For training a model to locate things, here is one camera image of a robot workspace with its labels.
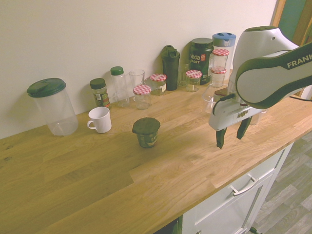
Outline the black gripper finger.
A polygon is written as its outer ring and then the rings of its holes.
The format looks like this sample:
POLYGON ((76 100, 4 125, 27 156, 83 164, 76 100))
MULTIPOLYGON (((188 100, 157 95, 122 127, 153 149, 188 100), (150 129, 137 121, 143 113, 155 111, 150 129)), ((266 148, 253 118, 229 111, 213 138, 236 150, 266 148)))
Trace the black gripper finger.
POLYGON ((222 149, 224 145, 224 137, 226 134, 227 128, 216 131, 216 145, 219 149, 222 149))
POLYGON ((242 139, 243 138, 243 136, 245 135, 245 133, 246 133, 246 131, 247 131, 251 121, 252 121, 252 118, 253 117, 249 117, 249 118, 246 118, 246 119, 242 120, 242 122, 241 122, 241 124, 240 124, 240 126, 238 128, 237 135, 236 135, 236 137, 238 139, 242 139))

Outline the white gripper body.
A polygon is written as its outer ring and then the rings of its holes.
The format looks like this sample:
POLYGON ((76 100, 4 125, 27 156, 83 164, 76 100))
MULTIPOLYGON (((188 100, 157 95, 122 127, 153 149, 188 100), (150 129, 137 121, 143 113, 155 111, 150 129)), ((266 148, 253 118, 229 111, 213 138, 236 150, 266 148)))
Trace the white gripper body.
POLYGON ((255 115, 255 108, 249 105, 240 105, 233 99, 219 101, 214 105, 209 125, 214 130, 220 131, 253 115, 255 115))

